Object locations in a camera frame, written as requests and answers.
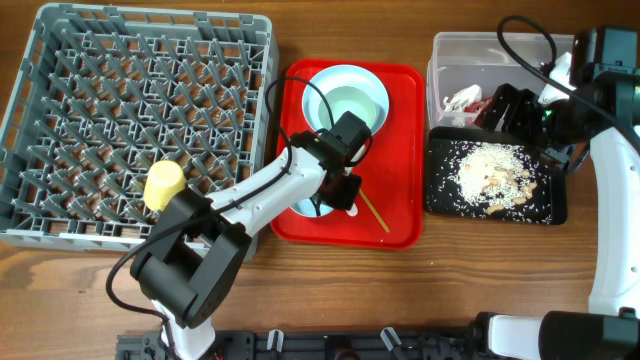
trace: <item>black tray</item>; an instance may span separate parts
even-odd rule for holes
[[[559,225],[567,220],[567,195],[565,174],[540,164],[533,170],[538,177],[547,177],[546,183],[536,181],[538,188],[534,190],[533,197],[524,207],[518,207],[516,211],[496,211],[491,215],[485,213],[488,204],[468,206],[463,213],[454,202],[464,202],[460,195],[459,185],[446,178],[458,171],[458,164],[449,161],[452,157],[451,150],[464,151],[457,145],[459,141],[473,141],[484,143],[499,143],[508,145],[525,144],[518,139],[503,134],[491,133],[477,129],[459,129],[451,127],[436,127],[429,132],[427,156],[425,159],[425,198],[424,207],[427,211],[436,214],[497,219],[506,221],[520,221],[530,223],[542,223],[547,219],[550,225]]]

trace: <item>wooden table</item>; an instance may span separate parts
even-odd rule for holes
[[[128,5],[119,1],[96,1]],[[13,87],[41,0],[0,5],[0,107]],[[280,71],[302,57],[403,63],[424,72],[440,31],[494,31],[526,14],[552,33],[604,23],[637,25],[640,6],[602,1],[144,1],[146,7],[259,13],[274,25]],[[515,30],[527,30],[514,27]],[[570,217],[557,227],[424,214],[402,252],[293,244],[265,230],[214,315],[218,329],[362,330],[464,325],[479,311],[544,315],[586,311],[597,251],[597,197],[588,161],[568,179]],[[0,244],[0,353],[4,359],[112,359],[118,334],[158,329],[104,291],[116,254],[20,250]],[[148,304],[128,276],[127,301]]]

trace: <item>gray dish rack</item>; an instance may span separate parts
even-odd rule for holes
[[[0,130],[0,240],[128,251],[159,216],[142,201],[155,161],[202,195],[250,176],[277,69],[264,16],[45,5]]]

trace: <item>clear plastic container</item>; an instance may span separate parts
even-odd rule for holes
[[[552,37],[558,48],[558,57],[571,51],[573,36]],[[551,58],[551,48],[542,35],[506,33],[505,39],[516,53],[531,64],[540,65]],[[527,88],[537,94],[544,88],[542,81],[523,69],[504,51],[495,32],[438,33],[433,39],[433,55],[427,67],[430,127],[454,126],[454,122],[471,123],[477,116],[477,113],[445,112],[445,97],[450,99],[458,91],[477,84],[482,88],[482,99],[486,99],[504,83],[518,89]]]

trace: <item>chopstick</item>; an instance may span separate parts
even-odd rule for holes
[[[382,216],[378,214],[378,211],[376,211],[376,208],[373,207],[373,204],[371,203],[371,201],[369,201],[369,198],[367,197],[367,195],[365,195],[364,191],[362,191],[362,188],[360,189],[360,196],[362,196],[362,200],[364,200],[364,202],[367,204],[367,206],[369,207],[369,210],[371,210],[371,212],[373,213],[373,216],[375,216],[376,219],[378,219],[378,222],[380,223],[384,231],[387,234],[391,232],[391,230],[389,230],[389,227],[387,226],[387,223],[384,222],[384,219],[382,219]]]

